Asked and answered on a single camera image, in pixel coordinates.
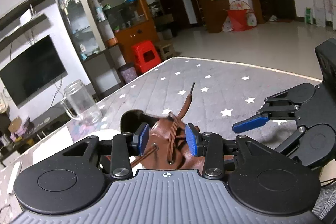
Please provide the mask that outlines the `brown leather shoe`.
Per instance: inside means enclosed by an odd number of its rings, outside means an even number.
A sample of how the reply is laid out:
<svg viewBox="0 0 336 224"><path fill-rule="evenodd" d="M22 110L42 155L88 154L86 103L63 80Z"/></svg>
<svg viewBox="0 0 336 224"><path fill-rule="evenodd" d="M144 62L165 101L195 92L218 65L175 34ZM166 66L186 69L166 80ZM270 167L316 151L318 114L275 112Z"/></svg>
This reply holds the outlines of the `brown leather shoe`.
<svg viewBox="0 0 336 224"><path fill-rule="evenodd" d="M149 140L145 154L136 157L132 167L142 164L145 169L197 169L202 172L205 157L191 154L181 114L156 117L142 110L130 110L122 115L120 130L122 133L135 133L143 123L149 125Z"/></svg>

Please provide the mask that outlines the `brown shoelace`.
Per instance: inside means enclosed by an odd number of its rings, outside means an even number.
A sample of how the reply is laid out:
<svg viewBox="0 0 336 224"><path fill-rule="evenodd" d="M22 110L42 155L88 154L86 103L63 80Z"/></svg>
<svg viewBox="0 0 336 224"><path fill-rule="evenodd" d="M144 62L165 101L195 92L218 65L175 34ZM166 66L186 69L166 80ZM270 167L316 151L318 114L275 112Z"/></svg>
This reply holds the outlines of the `brown shoelace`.
<svg viewBox="0 0 336 224"><path fill-rule="evenodd" d="M189 93L178 115L172 112L159 119L151 128L147 148L143 156L136 157L131 163L135 167L139 163L147 167L159 169L178 169L184 161L182 147L185 145L185 124L182 118L186 115L192 102Z"/></svg>

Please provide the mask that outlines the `white folded towel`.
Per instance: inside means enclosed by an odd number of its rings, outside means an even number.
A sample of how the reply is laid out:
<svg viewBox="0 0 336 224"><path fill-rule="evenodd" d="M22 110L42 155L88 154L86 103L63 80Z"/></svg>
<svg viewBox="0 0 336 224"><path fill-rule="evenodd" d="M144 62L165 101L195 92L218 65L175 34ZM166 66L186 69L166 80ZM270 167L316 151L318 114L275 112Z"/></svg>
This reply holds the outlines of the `white folded towel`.
<svg viewBox="0 0 336 224"><path fill-rule="evenodd" d="M120 134L118 130L103 129L90 133L90 136L97 136L99 141L112 140L114 136Z"/></svg>

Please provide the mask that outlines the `white paper sheet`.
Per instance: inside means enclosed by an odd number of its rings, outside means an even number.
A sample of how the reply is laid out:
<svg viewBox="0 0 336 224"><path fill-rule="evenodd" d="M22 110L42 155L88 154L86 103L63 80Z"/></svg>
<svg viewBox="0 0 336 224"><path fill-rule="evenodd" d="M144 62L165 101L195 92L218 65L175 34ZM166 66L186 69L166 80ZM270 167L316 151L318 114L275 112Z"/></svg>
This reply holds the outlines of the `white paper sheet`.
<svg viewBox="0 0 336 224"><path fill-rule="evenodd" d="M73 145L73 143L68 127L62 127L34 150L33 164L64 150Z"/></svg>

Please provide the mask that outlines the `clear glass mug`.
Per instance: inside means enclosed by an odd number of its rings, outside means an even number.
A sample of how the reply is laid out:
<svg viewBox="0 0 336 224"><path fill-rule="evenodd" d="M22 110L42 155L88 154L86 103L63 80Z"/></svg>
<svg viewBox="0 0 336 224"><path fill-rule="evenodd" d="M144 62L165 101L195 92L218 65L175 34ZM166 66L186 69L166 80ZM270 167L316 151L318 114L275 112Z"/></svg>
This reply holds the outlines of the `clear glass mug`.
<svg viewBox="0 0 336 224"><path fill-rule="evenodd" d="M101 110L82 80L76 80L65 87L60 104L71 119L86 125L95 124L102 118Z"/></svg>

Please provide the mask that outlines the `purple patterned bin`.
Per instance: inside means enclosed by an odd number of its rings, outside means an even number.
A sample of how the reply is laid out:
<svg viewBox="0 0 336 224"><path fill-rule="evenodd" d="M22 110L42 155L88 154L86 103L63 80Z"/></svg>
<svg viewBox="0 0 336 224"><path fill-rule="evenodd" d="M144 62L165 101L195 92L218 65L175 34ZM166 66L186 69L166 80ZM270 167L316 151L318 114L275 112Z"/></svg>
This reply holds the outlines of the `purple patterned bin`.
<svg viewBox="0 0 336 224"><path fill-rule="evenodd" d="M120 72L125 83L130 83L138 77L136 69L133 63L126 63L125 65L119 67L118 71Z"/></svg>

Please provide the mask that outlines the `glass display cabinet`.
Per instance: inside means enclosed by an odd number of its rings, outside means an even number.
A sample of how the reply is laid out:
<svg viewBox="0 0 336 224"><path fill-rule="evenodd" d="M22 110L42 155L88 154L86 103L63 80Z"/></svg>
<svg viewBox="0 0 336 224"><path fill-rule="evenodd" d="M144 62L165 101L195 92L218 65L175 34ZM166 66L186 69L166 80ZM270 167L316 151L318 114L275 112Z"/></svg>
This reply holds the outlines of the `glass display cabinet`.
<svg viewBox="0 0 336 224"><path fill-rule="evenodd" d="M55 0L71 43L99 99L125 83L118 68L125 63L117 40L97 0Z"/></svg>

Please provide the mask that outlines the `red plastic stool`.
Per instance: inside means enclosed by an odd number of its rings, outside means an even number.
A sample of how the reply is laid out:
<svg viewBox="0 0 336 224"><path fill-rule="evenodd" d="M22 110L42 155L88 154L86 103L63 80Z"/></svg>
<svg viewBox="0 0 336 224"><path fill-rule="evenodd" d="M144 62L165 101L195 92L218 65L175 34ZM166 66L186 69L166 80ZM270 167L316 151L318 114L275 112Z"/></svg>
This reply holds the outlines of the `red plastic stool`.
<svg viewBox="0 0 336 224"><path fill-rule="evenodd" d="M137 73L143 74L161 63L161 58L150 40L144 40L133 46L134 65Z"/></svg>

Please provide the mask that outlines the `small wooden stool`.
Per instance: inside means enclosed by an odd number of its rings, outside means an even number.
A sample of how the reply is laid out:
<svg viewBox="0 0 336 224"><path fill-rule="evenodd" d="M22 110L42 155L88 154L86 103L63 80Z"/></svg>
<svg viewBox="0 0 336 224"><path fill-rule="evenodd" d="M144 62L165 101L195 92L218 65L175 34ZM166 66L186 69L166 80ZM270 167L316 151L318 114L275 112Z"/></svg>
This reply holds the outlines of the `small wooden stool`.
<svg viewBox="0 0 336 224"><path fill-rule="evenodd" d="M176 56L176 51L171 41L163 40L156 42L154 45L163 61Z"/></svg>

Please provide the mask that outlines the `red play tent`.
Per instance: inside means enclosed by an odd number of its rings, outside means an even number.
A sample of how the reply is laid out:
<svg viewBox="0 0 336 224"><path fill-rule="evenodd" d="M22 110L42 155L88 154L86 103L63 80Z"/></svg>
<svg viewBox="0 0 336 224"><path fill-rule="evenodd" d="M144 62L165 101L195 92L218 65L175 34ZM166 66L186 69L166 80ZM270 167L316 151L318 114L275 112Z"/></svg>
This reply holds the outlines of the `red play tent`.
<svg viewBox="0 0 336 224"><path fill-rule="evenodd" d="M227 10L228 15L224 21L222 31L246 31L257 26L257 19L254 11L248 3L238 0L230 3Z"/></svg>

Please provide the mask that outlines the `white remote control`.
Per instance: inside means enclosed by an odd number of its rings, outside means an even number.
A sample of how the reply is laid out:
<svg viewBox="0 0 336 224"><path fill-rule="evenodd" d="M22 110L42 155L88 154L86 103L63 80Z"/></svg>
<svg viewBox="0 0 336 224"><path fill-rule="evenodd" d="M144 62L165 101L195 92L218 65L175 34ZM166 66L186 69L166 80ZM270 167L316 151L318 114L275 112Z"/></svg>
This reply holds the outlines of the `white remote control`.
<svg viewBox="0 0 336 224"><path fill-rule="evenodd" d="M15 163L13 170L11 171L10 179L7 185L7 194L12 195L14 192L14 183L15 180L17 179L18 175L20 174L22 170L22 162L18 161Z"/></svg>

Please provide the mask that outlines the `black flat television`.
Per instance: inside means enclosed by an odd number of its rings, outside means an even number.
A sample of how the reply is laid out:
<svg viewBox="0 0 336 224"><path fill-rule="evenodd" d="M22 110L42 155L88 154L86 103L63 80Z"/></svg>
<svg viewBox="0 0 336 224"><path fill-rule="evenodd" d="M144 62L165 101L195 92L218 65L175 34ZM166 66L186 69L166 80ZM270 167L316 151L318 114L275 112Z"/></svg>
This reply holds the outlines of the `black flat television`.
<svg viewBox="0 0 336 224"><path fill-rule="evenodd" d="M27 48L1 69L1 80L21 107L67 71L49 35Z"/></svg>

